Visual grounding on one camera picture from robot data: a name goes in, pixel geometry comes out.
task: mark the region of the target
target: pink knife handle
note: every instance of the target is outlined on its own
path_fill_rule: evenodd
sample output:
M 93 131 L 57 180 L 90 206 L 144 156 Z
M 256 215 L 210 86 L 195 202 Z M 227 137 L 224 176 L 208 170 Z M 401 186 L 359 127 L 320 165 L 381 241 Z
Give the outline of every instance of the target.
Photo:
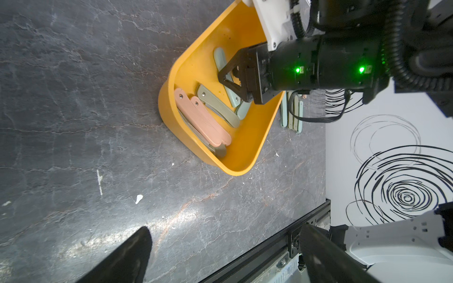
M 174 99 L 176 100 L 176 106 L 184 117 L 186 117 L 210 145 L 218 147 L 222 144 L 222 138 L 216 128 L 214 128 L 211 122 L 206 119 L 194 104 L 192 104 L 182 89 L 177 88 L 174 90 Z
M 222 139 L 222 143 L 224 145 L 230 145 L 231 144 L 230 134 L 227 131 L 225 131 L 225 129 L 222 126 L 220 126 L 220 124 L 214 119 L 214 117 L 211 114 L 209 114 L 203 102 L 196 96 L 193 96 L 190 99 L 190 101 L 195 106 L 195 108 L 197 108 L 203 114 L 204 118 L 217 130 L 217 132 L 220 135 L 220 138 Z

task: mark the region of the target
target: circular scribble drawing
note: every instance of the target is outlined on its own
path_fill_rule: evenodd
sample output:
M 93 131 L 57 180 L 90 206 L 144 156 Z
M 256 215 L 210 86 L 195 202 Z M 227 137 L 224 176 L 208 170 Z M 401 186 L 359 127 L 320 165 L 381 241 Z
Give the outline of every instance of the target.
M 407 144 L 420 145 L 418 130 L 409 121 L 395 115 L 373 115 L 363 119 L 352 131 L 350 149 L 360 163 L 387 149 Z M 413 148 L 421 153 L 421 147 Z M 368 168 L 378 170 L 372 164 Z
M 453 201 L 452 160 L 452 151 L 423 145 L 371 156 L 357 173 L 356 200 L 346 207 L 349 222 L 362 226 L 409 219 Z

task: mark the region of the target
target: white backdrop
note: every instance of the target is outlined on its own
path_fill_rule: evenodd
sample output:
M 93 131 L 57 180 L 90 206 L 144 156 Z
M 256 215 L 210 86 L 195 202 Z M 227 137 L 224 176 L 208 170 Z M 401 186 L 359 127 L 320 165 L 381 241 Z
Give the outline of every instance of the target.
M 326 126 L 331 225 L 397 221 L 453 201 L 453 119 L 425 93 L 393 93 L 393 81 L 358 105 Z

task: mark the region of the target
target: white robot part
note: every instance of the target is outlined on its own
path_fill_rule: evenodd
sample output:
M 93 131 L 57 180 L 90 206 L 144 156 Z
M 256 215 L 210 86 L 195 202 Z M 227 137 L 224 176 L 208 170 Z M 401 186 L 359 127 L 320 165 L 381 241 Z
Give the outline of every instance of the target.
M 440 246 L 443 219 L 434 211 L 420 216 L 367 227 L 350 226 L 346 252 L 362 264 L 378 262 L 430 262 L 453 265 L 453 253 Z
M 307 0 L 299 0 L 293 9 L 289 8 L 289 0 L 242 0 L 249 7 L 255 7 L 267 40 L 267 49 L 274 51 L 280 42 L 296 39 L 291 13 L 300 12 L 304 26 L 308 25 L 310 4 Z

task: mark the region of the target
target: white speck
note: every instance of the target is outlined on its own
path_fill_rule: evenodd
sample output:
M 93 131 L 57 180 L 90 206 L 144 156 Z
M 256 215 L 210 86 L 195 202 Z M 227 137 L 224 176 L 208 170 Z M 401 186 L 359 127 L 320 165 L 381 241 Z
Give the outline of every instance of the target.
M 102 196 L 102 188 L 101 188 L 101 181 L 104 178 L 104 176 L 99 175 L 99 170 L 96 169 L 97 173 L 97 184 L 99 185 L 99 192 L 101 193 Z
M 141 201 L 142 198 L 143 198 L 142 195 L 137 195 L 137 200 L 135 201 L 135 204 L 138 204 L 139 201 Z
M 50 26 L 53 26 L 53 23 L 57 20 L 57 14 L 52 14 L 52 22 L 50 23 Z

